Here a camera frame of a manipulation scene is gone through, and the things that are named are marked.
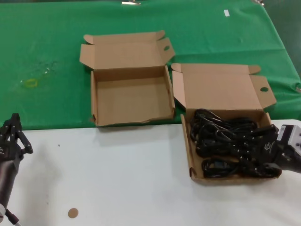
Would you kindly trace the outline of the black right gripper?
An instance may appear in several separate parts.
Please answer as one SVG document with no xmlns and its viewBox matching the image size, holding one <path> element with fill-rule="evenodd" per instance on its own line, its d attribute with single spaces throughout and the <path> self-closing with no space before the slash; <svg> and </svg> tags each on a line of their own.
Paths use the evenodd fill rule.
<svg viewBox="0 0 301 226">
<path fill-rule="evenodd" d="M 278 138 L 279 129 L 274 125 L 257 128 L 252 131 L 252 140 L 259 142 L 258 160 L 263 165 L 264 176 L 280 176 L 282 169 L 289 169 L 290 162 L 286 156 L 288 136 Z"/>
</svg>

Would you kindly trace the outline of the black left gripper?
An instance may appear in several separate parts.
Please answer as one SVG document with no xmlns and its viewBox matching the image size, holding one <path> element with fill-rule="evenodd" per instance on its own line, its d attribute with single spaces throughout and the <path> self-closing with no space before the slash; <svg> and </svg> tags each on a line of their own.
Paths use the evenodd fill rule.
<svg viewBox="0 0 301 226">
<path fill-rule="evenodd" d="M 21 131 L 22 125 L 18 113 L 13 113 L 11 118 L 4 121 L 0 128 L 0 164 L 3 165 L 9 161 L 21 161 L 24 153 L 33 153 L 32 145 Z M 24 148 L 21 149 L 17 143 L 20 139 Z"/>
</svg>

